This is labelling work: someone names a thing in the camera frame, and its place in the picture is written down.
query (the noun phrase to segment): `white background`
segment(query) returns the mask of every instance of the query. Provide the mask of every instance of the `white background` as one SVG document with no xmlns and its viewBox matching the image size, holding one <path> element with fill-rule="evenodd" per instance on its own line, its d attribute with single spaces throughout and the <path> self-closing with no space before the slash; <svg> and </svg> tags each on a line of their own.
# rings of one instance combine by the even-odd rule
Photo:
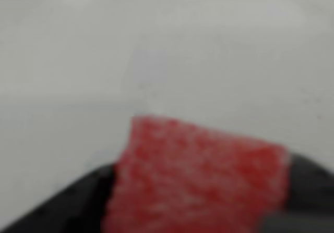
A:
<svg viewBox="0 0 334 233">
<path fill-rule="evenodd" d="M 134 113 L 334 167 L 333 0 L 0 0 L 0 227 L 117 159 Z"/>
</svg>

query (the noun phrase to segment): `white surface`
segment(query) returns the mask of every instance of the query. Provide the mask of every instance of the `white surface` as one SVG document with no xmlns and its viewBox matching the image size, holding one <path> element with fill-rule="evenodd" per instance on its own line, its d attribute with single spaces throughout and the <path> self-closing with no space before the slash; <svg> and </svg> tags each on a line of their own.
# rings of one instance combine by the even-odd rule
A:
<svg viewBox="0 0 334 233">
<path fill-rule="evenodd" d="M 333 13 L 333 0 L 0 0 L 0 226 L 116 158 L 145 110 L 128 97 L 333 167 Z"/>
</svg>

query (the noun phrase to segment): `red gummy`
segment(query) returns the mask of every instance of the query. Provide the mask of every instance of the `red gummy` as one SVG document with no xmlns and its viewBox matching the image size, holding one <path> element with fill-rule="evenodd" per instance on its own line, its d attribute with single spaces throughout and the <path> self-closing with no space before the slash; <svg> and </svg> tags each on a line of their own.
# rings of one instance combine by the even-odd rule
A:
<svg viewBox="0 0 334 233">
<path fill-rule="evenodd" d="M 104 233 L 253 233 L 288 190 L 284 147 L 165 117 L 134 117 Z"/>
</svg>

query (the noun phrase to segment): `red sugar-coated candy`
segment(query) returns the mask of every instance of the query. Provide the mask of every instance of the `red sugar-coated candy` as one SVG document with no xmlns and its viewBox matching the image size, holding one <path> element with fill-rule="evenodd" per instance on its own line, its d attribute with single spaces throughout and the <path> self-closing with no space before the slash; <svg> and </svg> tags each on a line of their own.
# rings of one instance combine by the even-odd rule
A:
<svg viewBox="0 0 334 233">
<path fill-rule="evenodd" d="M 284 147 L 165 117 L 134 117 L 104 233 L 254 233 L 288 191 Z"/>
</svg>

